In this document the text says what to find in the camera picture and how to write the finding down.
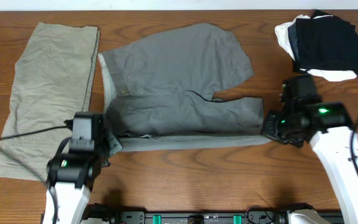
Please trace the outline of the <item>grey shorts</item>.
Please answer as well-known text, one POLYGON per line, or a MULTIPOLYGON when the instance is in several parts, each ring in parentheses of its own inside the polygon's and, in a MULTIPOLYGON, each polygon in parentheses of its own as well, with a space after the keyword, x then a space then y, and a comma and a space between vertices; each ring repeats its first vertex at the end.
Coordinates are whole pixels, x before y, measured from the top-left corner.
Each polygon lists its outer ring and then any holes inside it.
POLYGON ((208 23, 98 55, 113 152, 256 146, 263 100, 215 98, 254 75, 236 36, 208 23))

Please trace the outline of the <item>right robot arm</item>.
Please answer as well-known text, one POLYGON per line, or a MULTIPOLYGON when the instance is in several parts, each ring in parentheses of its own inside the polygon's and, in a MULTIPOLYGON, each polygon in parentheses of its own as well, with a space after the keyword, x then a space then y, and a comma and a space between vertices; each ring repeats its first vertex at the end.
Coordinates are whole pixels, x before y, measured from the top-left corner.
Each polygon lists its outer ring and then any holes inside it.
POLYGON ((342 103, 270 110, 261 134, 281 144, 308 142, 322 163, 345 223, 358 223, 358 136, 342 103))

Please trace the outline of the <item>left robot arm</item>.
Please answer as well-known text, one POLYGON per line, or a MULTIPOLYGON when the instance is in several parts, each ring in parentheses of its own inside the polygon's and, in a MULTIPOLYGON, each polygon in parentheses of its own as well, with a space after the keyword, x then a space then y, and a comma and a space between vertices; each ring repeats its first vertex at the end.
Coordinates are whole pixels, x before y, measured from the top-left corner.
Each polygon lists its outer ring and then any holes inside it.
POLYGON ((117 137, 107 130, 91 137, 65 138, 47 165, 47 202, 41 222, 119 223, 119 213, 113 208, 88 202, 101 169, 121 149, 117 137))

